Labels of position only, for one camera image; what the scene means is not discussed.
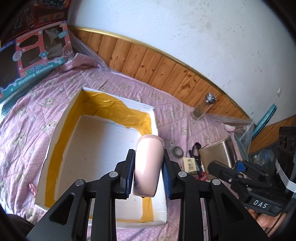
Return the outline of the person's right hand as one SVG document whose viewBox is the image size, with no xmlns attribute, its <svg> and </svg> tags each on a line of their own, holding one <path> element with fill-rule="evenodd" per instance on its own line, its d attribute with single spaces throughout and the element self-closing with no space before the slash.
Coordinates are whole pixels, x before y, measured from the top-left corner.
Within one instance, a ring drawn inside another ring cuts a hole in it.
<svg viewBox="0 0 296 241">
<path fill-rule="evenodd" d="M 286 218 L 286 213 L 280 213 L 276 217 L 268 216 L 265 214 L 256 213 L 254 210 L 248 208 L 248 212 L 258 222 L 258 224 L 264 229 L 265 233 L 270 237 L 281 225 Z"/>
</svg>

